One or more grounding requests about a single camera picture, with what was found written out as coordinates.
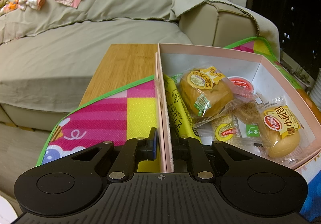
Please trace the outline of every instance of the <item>ribbed black surface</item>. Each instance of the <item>ribbed black surface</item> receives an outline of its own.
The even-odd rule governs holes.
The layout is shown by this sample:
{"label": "ribbed black surface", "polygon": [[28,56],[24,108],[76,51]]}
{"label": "ribbed black surface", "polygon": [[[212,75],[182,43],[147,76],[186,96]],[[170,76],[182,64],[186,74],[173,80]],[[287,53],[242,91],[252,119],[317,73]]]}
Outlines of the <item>ribbed black surface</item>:
{"label": "ribbed black surface", "polygon": [[135,173],[127,182],[110,184],[101,199],[83,212],[58,218],[26,213],[15,223],[304,224],[307,222],[298,214],[272,219],[239,212],[221,198],[213,184],[194,181],[187,173]]}

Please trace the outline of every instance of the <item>metal screw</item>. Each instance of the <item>metal screw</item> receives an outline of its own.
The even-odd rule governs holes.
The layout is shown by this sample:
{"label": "metal screw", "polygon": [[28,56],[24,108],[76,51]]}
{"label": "metal screw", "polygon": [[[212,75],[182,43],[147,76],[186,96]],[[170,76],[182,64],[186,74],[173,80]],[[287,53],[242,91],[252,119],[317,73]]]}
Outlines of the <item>metal screw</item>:
{"label": "metal screw", "polygon": [[111,174],[109,174],[109,177],[113,180],[120,180],[125,177],[125,174],[120,171],[114,171]]}
{"label": "metal screw", "polygon": [[203,180],[208,180],[208,179],[212,178],[214,175],[213,175],[213,173],[211,173],[209,171],[201,171],[198,173],[197,176]]}

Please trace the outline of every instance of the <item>sofa seat cushion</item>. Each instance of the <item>sofa seat cushion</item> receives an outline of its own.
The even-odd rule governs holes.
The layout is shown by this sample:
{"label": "sofa seat cushion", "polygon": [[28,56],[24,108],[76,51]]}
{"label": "sofa seat cushion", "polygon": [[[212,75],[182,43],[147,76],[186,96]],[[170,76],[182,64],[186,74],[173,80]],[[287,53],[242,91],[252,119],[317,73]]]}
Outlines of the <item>sofa seat cushion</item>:
{"label": "sofa seat cushion", "polygon": [[110,44],[159,42],[191,44],[174,23],[128,18],[75,23],[2,44],[0,103],[71,112]]}

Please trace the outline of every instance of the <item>sofa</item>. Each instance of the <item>sofa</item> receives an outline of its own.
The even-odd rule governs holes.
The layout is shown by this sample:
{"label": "sofa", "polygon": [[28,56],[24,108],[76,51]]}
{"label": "sofa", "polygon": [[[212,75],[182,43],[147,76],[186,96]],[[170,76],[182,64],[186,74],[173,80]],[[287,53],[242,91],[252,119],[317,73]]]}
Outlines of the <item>sofa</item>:
{"label": "sofa", "polygon": [[42,130],[76,109],[111,44],[224,47],[264,36],[279,57],[277,28],[226,0],[46,0],[0,17],[0,122]]}

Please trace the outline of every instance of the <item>wooden board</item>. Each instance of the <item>wooden board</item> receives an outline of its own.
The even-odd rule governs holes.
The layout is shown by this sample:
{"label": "wooden board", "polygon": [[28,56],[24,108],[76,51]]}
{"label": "wooden board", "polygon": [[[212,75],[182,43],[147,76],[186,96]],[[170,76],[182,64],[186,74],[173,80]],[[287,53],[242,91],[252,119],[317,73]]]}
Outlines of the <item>wooden board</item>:
{"label": "wooden board", "polygon": [[111,45],[92,77],[79,106],[119,87],[154,75],[156,52],[156,44]]}

